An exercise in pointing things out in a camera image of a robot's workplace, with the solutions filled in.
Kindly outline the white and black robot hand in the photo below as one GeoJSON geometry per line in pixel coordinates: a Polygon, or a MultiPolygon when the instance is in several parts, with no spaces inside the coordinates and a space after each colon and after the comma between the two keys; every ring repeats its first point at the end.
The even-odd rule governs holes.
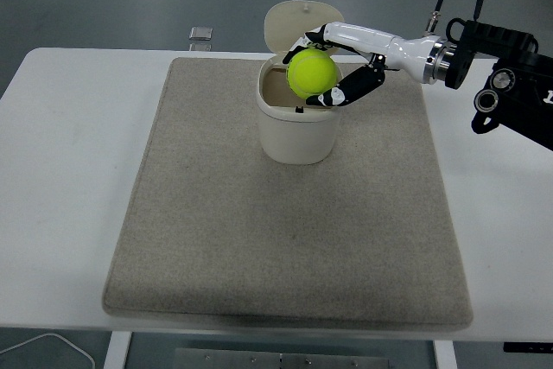
{"type": "Polygon", "coordinates": [[[306,104],[310,106],[345,106],[379,88],[385,81],[387,70],[403,70],[421,84],[436,82],[439,40],[437,35],[405,40],[376,29],[331,22],[306,32],[290,48],[283,63],[288,65],[296,55],[309,49],[328,51],[342,48],[364,57],[367,60],[364,66],[325,92],[306,98],[306,104]]]}

